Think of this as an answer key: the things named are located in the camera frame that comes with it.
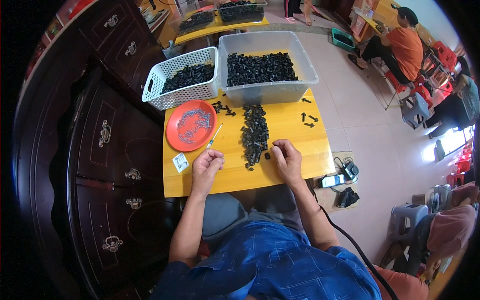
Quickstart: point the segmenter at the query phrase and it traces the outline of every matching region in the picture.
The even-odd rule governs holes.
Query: small card
[[[187,158],[185,157],[183,152],[173,158],[173,164],[175,165],[179,173],[189,166]]]

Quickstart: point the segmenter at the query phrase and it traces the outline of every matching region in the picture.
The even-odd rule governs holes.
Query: slipper
[[[291,24],[296,24],[297,23],[297,20],[295,20],[294,17],[290,17],[290,18],[285,18],[289,23]]]
[[[361,66],[359,66],[359,65],[357,64],[357,57],[356,57],[355,55],[353,55],[353,54],[348,54],[347,57],[348,57],[348,59],[349,59],[351,62],[353,62],[360,70],[364,70],[364,69],[365,69],[365,68],[362,68]]]

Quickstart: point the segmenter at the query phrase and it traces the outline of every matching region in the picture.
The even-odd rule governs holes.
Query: screwdriver
[[[207,148],[205,148],[205,149],[210,149],[212,147],[213,140],[215,139],[216,135],[220,131],[220,128],[222,128],[222,125],[223,125],[223,123],[220,124],[220,127],[217,129],[215,135],[213,136],[212,140],[208,143]]]

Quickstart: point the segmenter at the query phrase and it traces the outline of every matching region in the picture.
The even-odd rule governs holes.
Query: green basket
[[[347,44],[345,44],[344,42],[340,42],[339,40],[337,40],[335,38],[335,34],[338,34],[338,35],[342,35],[342,36],[346,36],[349,40],[352,41],[353,45],[355,45],[355,42],[353,41],[353,37],[351,35],[349,35],[348,33],[346,32],[343,32],[341,30],[338,30],[336,28],[332,28],[332,39],[333,39],[333,44],[337,47],[340,47],[342,48],[343,50],[346,50],[348,52],[352,51],[353,49],[355,49],[355,46],[349,46]]]

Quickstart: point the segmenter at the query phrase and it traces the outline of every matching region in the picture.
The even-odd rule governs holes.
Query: orange plate
[[[191,118],[185,118],[185,124],[179,125],[179,122],[182,119],[182,116],[185,112],[199,108],[205,112],[205,114],[210,113],[210,127],[198,128],[197,132],[194,132],[197,125],[195,122],[199,120],[199,115],[194,114]],[[213,106],[203,100],[190,100],[183,103],[172,113],[170,119],[168,119],[167,128],[165,130],[167,135],[167,141],[170,145],[177,149],[178,151],[187,152],[193,151],[200,148],[202,145],[210,141],[214,130],[216,128],[216,112]],[[188,132],[193,132],[193,136],[186,138]],[[194,143],[187,143],[182,141],[180,137],[183,136],[184,139],[193,141]]]

